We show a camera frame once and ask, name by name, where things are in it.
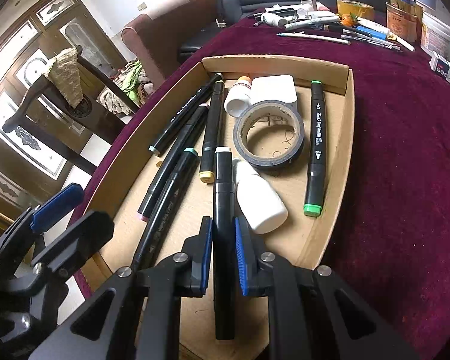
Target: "door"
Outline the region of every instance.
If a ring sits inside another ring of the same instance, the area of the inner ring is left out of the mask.
[[[125,65],[80,0],[41,0],[21,17],[0,43],[0,212],[10,218],[44,202],[63,186],[72,167],[63,157],[21,127],[9,134],[3,122],[18,108],[48,60],[63,49],[83,46],[82,55],[113,76]],[[104,85],[79,66],[82,90],[95,99]],[[42,96],[27,116],[80,152],[91,133]]]

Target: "yellow tape roll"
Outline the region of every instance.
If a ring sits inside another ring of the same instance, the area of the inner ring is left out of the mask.
[[[368,20],[373,20],[374,18],[373,7],[357,1],[337,0],[337,8],[340,16],[353,13]]]

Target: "white floor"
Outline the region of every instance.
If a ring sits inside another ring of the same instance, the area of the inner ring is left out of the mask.
[[[80,154],[94,165],[99,165],[102,158],[108,152],[108,149],[110,149],[110,144],[94,134],[91,136],[90,140],[87,142]],[[78,183],[83,189],[85,189],[90,179],[91,176],[89,174],[85,173],[81,169],[78,169],[76,166],[73,166],[72,170],[68,174],[63,188],[70,183]],[[50,244],[56,237],[65,231],[71,215],[72,213],[70,212],[44,234],[46,245]],[[68,295],[58,309],[58,323],[65,321],[65,319],[85,300],[73,276],[67,281],[67,285]]]

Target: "sofa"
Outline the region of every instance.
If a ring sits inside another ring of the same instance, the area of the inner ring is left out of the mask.
[[[317,0],[336,11],[336,0]],[[385,12],[389,0],[354,0]],[[124,44],[140,59],[155,88],[188,57],[222,31],[257,9],[300,4],[300,0],[169,0],[145,10],[122,31]]]

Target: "triangular cutout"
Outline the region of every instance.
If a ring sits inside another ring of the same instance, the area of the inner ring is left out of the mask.
[[[72,333],[81,335],[92,341],[98,340],[114,296],[115,292],[112,290],[104,292],[102,297],[80,319],[73,323],[70,328]]]
[[[358,340],[376,331],[375,324],[360,310],[343,290],[335,291],[343,322],[352,340]]]

